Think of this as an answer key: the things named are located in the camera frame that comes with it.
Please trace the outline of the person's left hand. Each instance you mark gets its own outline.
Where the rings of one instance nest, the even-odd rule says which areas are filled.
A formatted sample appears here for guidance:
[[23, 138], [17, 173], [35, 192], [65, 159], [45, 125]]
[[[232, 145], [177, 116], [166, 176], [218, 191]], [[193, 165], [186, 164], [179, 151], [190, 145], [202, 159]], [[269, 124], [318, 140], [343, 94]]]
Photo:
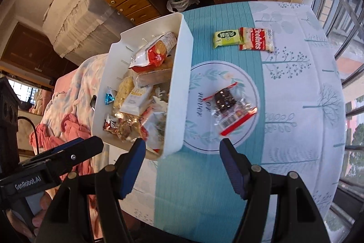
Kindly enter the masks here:
[[46, 191], [21, 198], [5, 211], [11, 226], [34, 242], [52, 198]]

